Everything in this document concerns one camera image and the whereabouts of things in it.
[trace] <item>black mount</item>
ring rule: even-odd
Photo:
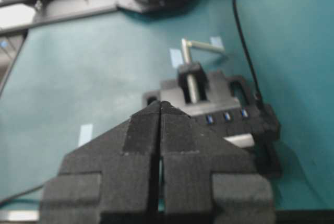
[[[189,101],[186,82],[189,74],[198,82],[202,101],[197,104]],[[236,97],[237,92],[241,92],[244,104]],[[143,107],[154,100],[169,101],[221,138],[251,134],[256,145],[247,151],[255,157],[259,173],[268,178],[281,176],[281,165],[273,146],[273,141],[280,137],[280,123],[269,104],[258,107],[244,77],[226,77],[220,70],[206,74],[199,63],[181,65],[177,79],[163,81],[161,90],[143,95]]]
[[[66,155],[39,223],[190,221],[273,224],[271,186],[248,152],[156,101]]]

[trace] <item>teal mat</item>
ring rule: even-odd
[[[334,207],[333,0],[238,0],[264,98],[282,123],[284,175],[277,209]],[[228,57],[194,52],[205,70],[251,76],[231,0],[194,0],[174,13],[124,11],[30,30],[0,99],[0,198],[57,173],[78,146],[141,107],[141,95],[174,78],[170,48],[220,36]],[[39,194],[7,209],[34,209]]]

